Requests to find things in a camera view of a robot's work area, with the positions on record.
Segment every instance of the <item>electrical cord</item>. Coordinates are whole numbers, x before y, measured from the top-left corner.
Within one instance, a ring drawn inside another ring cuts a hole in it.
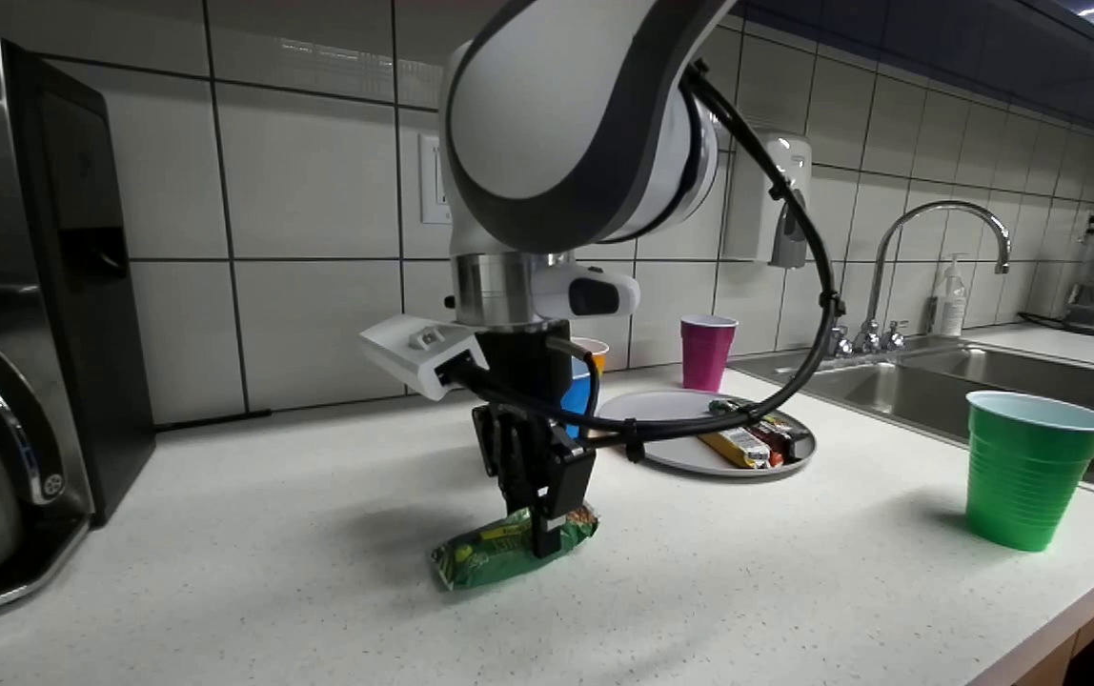
[[[733,432],[733,427],[747,427],[757,422],[764,414],[778,410],[788,396],[797,396],[813,372],[821,371],[821,359],[827,352],[827,338],[836,333],[836,320],[846,311],[840,288],[836,288],[836,272],[827,260],[827,246],[821,240],[821,230],[813,226],[805,202],[792,196],[788,178],[781,177],[781,169],[772,163],[772,155],[766,154],[766,143],[757,141],[757,135],[739,119],[739,109],[706,81],[703,67],[685,67],[682,84],[678,84],[691,98],[703,98],[706,109],[742,143],[742,154],[766,170],[769,178],[769,197],[781,197],[788,206],[788,215],[802,220],[805,245],[813,246],[813,262],[821,273],[821,326],[816,338],[805,353],[805,361],[792,371],[792,376],[769,391],[757,405],[747,405],[742,410],[728,410],[728,414],[703,414],[703,420],[602,420],[595,414],[595,405],[574,414],[565,408],[551,408],[545,400],[534,400],[527,391],[513,391],[506,384],[499,384],[489,371],[481,365],[456,365],[455,380],[473,390],[484,400],[499,400],[499,405],[517,405],[527,410],[548,414],[558,422],[574,422],[584,434],[584,447],[628,447],[639,450],[643,443],[662,443],[662,437],[685,437],[685,434],[717,434],[717,432]]]

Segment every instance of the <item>power outlet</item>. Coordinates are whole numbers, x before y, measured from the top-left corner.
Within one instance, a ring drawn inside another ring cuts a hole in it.
[[[451,226],[455,220],[455,211],[447,202],[447,187],[443,187],[443,154],[438,154],[438,135],[423,135],[420,137],[420,215],[423,215],[423,226]]]

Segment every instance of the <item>stainless steel sink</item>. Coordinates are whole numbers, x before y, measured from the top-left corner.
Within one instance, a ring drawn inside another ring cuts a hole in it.
[[[739,371],[781,380],[788,376],[792,361],[797,353],[772,353]],[[915,432],[967,443],[963,391],[972,390],[1019,390],[1094,408],[1094,371],[988,352],[959,338],[878,359],[836,359],[808,380],[805,391]]]

